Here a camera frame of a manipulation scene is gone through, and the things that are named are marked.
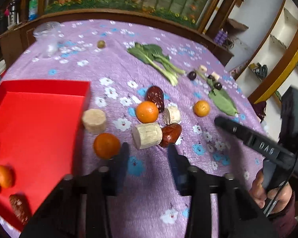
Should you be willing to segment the right hand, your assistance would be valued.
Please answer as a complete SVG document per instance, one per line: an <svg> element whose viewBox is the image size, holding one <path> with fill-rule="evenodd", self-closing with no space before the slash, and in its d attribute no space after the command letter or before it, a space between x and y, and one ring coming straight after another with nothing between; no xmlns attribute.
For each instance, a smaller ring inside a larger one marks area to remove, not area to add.
<svg viewBox="0 0 298 238"><path fill-rule="evenodd" d="M287 204L289 203L292 197L292 188L289 183L287 183L282 189L275 188L266 192L264 187L262 186L264 181L264 174L260 170L256 174L256 178L254 179L251 189L249 191L253 200L255 200L256 204L263 208L265 206L265 201L267 199L273 200L276 197L276 205L271 211L272 214L281 212L284 208L286 208Z"/></svg>

